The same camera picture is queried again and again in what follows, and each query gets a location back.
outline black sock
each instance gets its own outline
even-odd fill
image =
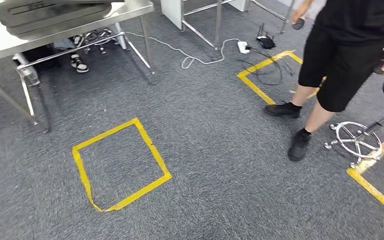
[[[290,110],[294,111],[294,112],[299,112],[299,111],[302,109],[301,106],[296,106],[296,105],[294,105],[294,104],[291,103],[291,102],[288,102],[287,105],[288,105],[288,108],[289,108]]]
[[[311,132],[307,131],[305,128],[301,129],[299,132],[307,136],[311,135]]]

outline yellow floor tape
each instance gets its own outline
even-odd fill
[[[153,181],[152,183],[148,184],[147,186],[143,187],[139,191],[137,191],[137,192],[133,193],[132,195],[128,196],[124,200],[116,203],[115,205],[113,205],[113,206],[111,206],[111,207],[109,207],[107,209],[101,209],[93,201],[92,187],[90,185],[89,178],[87,177],[86,170],[84,169],[83,160],[81,159],[79,150],[84,148],[84,147],[86,147],[86,146],[88,146],[88,145],[90,145],[90,144],[92,144],[92,143],[95,143],[95,142],[103,139],[104,137],[107,137],[107,136],[109,136],[109,135],[111,135],[113,133],[116,133],[117,131],[119,131],[121,129],[124,129],[124,128],[128,127],[128,126],[131,126],[131,125],[135,125],[136,126],[137,130],[139,131],[140,135],[142,136],[142,139],[145,141],[146,145],[151,150],[152,155],[156,159],[156,162],[158,163],[159,167],[161,168],[161,170],[163,172],[163,176],[158,178],[157,180]],[[159,185],[163,184],[164,182],[166,182],[167,180],[169,180],[171,178],[171,174],[168,171],[167,167],[165,166],[164,160],[162,159],[162,157],[159,154],[159,152],[156,149],[156,147],[153,145],[151,138],[148,136],[148,134],[145,131],[145,128],[140,123],[139,119],[137,119],[137,118],[134,118],[134,119],[132,119],[132,120],[126,122],[126,123],[123,123],[123,124],[113,128],[111,130],[108,130],[108,131],[106,131],[104,133],[101,133],[101,134],[99,134],[99,135],[97,135],[95,137],[92,137],[91,139],[89,139],[87,141],[84,141],[84,142],[74,146],[72,148],[71,152],[72,152],[75,164],[77,165],[79,176],[80,176],[80,180],[83,183],[84,190],[86,191],[87,198],[89,199],[89,202],[92,204],[92,206],[97,211],[99,211],[99,212],[104,212],[104,211],[105,212],[109,212],[109,211],[113,211],[113,210],[120,210],[123,207],[129,205],[133,201],[137,200],[138,198],[140,198],[144,194],[150,192],[151,190],[155,189],[156,187],[158,187]]]
[[[371,185],[362,174],[370,167],[372,167],[377,161],[374,159],[364,159],[360,164],[358,164],[355,169],[348,168],[347,173],[351,176],[357,183],[359,183],[365,190],[367,190],[371,195],[373,195],[381,204],[384,205],[384,195],[378,191],[373,185]]]
[[[291,57],[293,60],[297,61],[298,63],[302,64],[303,63],[303,60],[300,59],[298,56],[296,56],[294,53],[294,51],[284,51],[282,53],[279,53],[275,56],[273,56],[272,58],[269,58],[269,59],[266,59],[254,66],[251,66],[243,71],[241,71],[240,73],[237,74],[237,77],[240,78],[240,80],[242,80],[248,87],[250,87],[259,97],[261,97],[267,104],[269,105],[273,105],[273,104],[276,104],[275,101],[273,101],[267,94],[265,94],[263,91],[261,91],[261,89],[259,89],[251,80],[249,80],[249,78],[247,77],[248,74],[251,74],[251,73],[254,73],[255,71],[257,71],[258,69],[261,69],[269,64],[272,64],[273,63],[273,60],[274,61],[277,61],[285,56],[289,56]],[[313,92],[311,95],[308,96],[308,99],[314,97],[315,95],[317,95],[318,91],[320,90],[320,88],[318,87],[315,92]]]

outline black shirt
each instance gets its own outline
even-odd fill
[[[342,44],[384,42],[384,0],[327,0],[315,24]]]

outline black cable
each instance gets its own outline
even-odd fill
[[[248,70],[247,67],[243,66],[243,64],[242,64],[243,68],[244,68],[246,71],[248,71],[249,73],[251,73],[251,74],[257,76],[258,80],[259,80],[262,84],[264,84],[264,85],[268,85],[268,86],[278,86],[278,85],[281,85],[282,82],[283,82],[283,70],[282,70],[282,66],[281,66],[281,65],[280,65],[280,64],[279,64],[279,63],[278,63],[278,62],[277,62],[277,61],[276,61],[276,60],[275,60],[269,53],[267,53],[267,52],[260,52],[260,51],[254,49],[254,48],[251,48],[251,49],[254,50],[254,52],[256,52],[256,53],[258,53],[258,54],[260,54],[260,55],[263,55],[263,56],[267,57],[268,59],[270,59],[271,61],[273,61],[273,64],[274,64],[274,65],[279,69],[279,71],[280,71],[280,80],[279,80],[278,82],[276,82],[276,83],[267,83],[267,82],[263,82],[263,81],[259,78],[260,75],[270,74],[270,73],[275,72],[275,70],[273,70],[273,71],[266,71],[266,72],[259,72],[259,69],[258,69],[258,70],[256,70],[255,72],[251,72],[251,71]],[[241,60],[241,59],[236,59],[236,60],[239,61],[239,62],[242,62],[242,63],[249,64],[249,65],[253,66],[254,68],[256,68],[256,65],[253,64],[253,63],[250,63],[250,62],[248,62],[248,61]],[[294,73],[293,73],[293,71],[292,71],[292,68],[291,68],[287,63],[285,63],[285,66],[284,66],[284,67],[285,67],[285,70],[286,70],[291,76],[294,75]]]

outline metal frame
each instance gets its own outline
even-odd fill
[[[282,24],[282,27],[280,29],[280,34],[284,33],[284,28],[286,27],[286,24],[287,22],[289,21],[289,17],[290,17],[290,13],[292,12],[292,9],[293,9],[293,5],[295,5],[295,0],[292,0],[292,2],[290,3],[290,6],[289,8],[287,9],[287,13],[286,13],[286,16],[282,16],[278,13],[276,13],[275,11],[269,9],[268,7],[260,4],[259,2],[257,2],[256,0],[248,0],[249,2],[255,4],[256,6],[262,8],[263,10],[265,10],[266,12],[270,13],[271,15],[275,16],[276,18],[280,19],[283,21],[283,24]]]
[[[188,11],[188,12],[184,12],[184,6],[183,6],[184,0],[180,0],[180,1],[181,1],[181,22],[182,22],[181,30],[184,31],[185,27],[188,27],[190,30],[192,30],[192,32],[194,32],[198,37],[200,37],[209,46],[211,46],[211,47],[215,48],[215,50],[217,50],[219,43],[220,43],[220,25],[221,25],[221,13],[222,13],[221,5],[233,2],[236,0],[217,0],[217,3],[206,5],[206,6],[203,6],[203,7],[197,8],[195,10]],[[249,2],[251,2],[251,3],[255,4],[256,6],[262,8],[263,10],[267,11],[268,13],[272,14],[273,16],[277,17],[278,19],[282,20],[283,24],[282,24],[282,27],[280,29],[280,34],[284,33],[284,29],[285,29],[286,24],[288,22],[290,13],[292,12],[293,5],[295,4],[295,0],[292,0],[291,5],[289,6],[289,8],[287,10],[286,16],[282,16],[282,15],[276,13],[275,11],[273,11],[273,10],[267,8],[266,6],[260,4],[256,0],[245,0],[245,1],[246,1],[245,6],[249,6]],[[196,28],[194,28],[190,23],[188,23],[185,20],[185,16],[195,14],[195,13],[198,13],[198,12],[210,9],[210,8],[214,8],[214,7],[217,7],[217,15],[216,15],[216,23],[215,23],[215,37],[214,37],[214,42],[212,43],[203,34],[201,34],[198,30],[196,30]]]
[[[347,152],[358,157],[356,163],[351,162],[352,168],[355,168],[355,166],[361,163],[363,159],[378,160],[383,153],[383,144],[374,132],[383,125],[384,117],[381,120],[372,123],[368,127],[353,121],[344,121],[336,125],[332,124],[330,125],[330,128],[336,132],[336,139],[331,141],[330,143],[324,143],[324,147],[327,149],[331,149],[332,145],[340,144]],[[353,134],[346,126],[358,126],[359,128],[361,128],[361,130],[358,130],[356,134]],[[350,139],[342,139],[340,136],[340,130],[345,131],[345,133],[350,137]],[[377,146],[372,146],[364,142],[364,140],[368,137],[372,137],[376,141]],[[345,143],[354,143],[355,150],[350,149],[348,146],[346,146]],[[371,153],[367,155],[362,154],[361,147],[368,148],[369,150],[371,150]]]
[[[152,54],[152,51],[151,51],[151,48],[150,48],[150,45],[149,45],[149,33],[148,33],[148,26],[147,26],[147,22],[145,20],[145,17],[142,15],[140,16],[140,20],[141,20],[141,24],[142,24],[142,30],[143,30],[143,35],[144,35],[144,39],[145,39],[145,48],[146,48],[146,53],[147,53],[147,60],[142,56],[142,54],[140,54],[140,52],[136,49],[136,47],[133,45],[132,42],[130,42],[128,40],[128,38],[126,37],[125,35],[125,32],[122,31],[121,27],[120,27],[120,24],[119,23],[116,23],[115,24],[115,28],[117,29],[117,31],[119,33],[115,34],[115,35],[112,35],[112,36],[109,36],[109,37],[106,37],[106,38],[103,38],[103,39],[100,39],[100,40],[97,40],[97,41],[94,41],[94,42],[91,42],[91,43],[88,43],[86,45],[83,45],[83,46],[80,46],[80,47],[77,47],[77,48],[73,48],[73,49],[70,49],[70,50],[66,50],[64,52],[60,52],[60,53],[57,53],[57,54],[54,54],[54,55],[51,55],[51,56],[47,56],[47,57],[44,57],[44,58],[41,58],[41,59],[38,59],[36,61],[33,61],[33,62],[30,62],[30,63],[27,63],[27,64],[21,64],[19,66],[17,66],[15,68],[15,70],[19,73],[20,75],[20,80],[21,80],[21,85],[22,85],[22,89],[23,89],[23,92],[24,92],[24,96],[25,96],[25,99],[27,101],[27,107],[28,107],[28,111],[26,111],[16,100],[14,100],[7,92],[5,92],[5,90],[3,90],[3,88],[0,87],[0,95],[8,102],[10,103],[12,106],[14,106],[20,113],[21,115],[23,115],[24,117],[28,118],[32,123],[33,125],[37,125],[38,124],[38,121],[37,121],[37,118],[36,118],[36,115],[34,114],[34,109],[33,109],[33,106],[32,106],[32,103],[31,103],[31,98],[30,98],[30,95],[28,93],[28,88],[27,88],[27,84],[25,82],[25,79],[23,77],[23,74],[21,73],[21,70],[24,69],[24,68],[28,68],[28,67],[31,67],[31,66],[34,66],[36,64],[39,64],[39,63],[42,63],[42,62],[45,62],[45,61],[48,61],[48,60],[51,60],[51,59],[54,59],[54,58],[57,58],[57,57],[60,57],[62,55],[65,55],[65,54],[69,54],[69,53],[73,53],[77,50],[80,50],[80,49],[84,49],[84,48],[87,48],[89,46],[93,46],[95,44],[98,44],[98,43],[102,43],[102,42],[105,42],[105,41],[108,41],[108,40],[111,40],[111,39],[117,39],[120,46],[123,48],[123,49],[126,49],[126,44],[125,42],[128,42],[128,44],[131,46],[131,48],[134,50],[134,52],[139,56],[139,58],[142,60],[142,62],[146,65],[146,67],[149,69],[149,71],[151,72],[151,74],[155,74],[155,71],[154,71],[154,65],[153,65],[153,54]]]

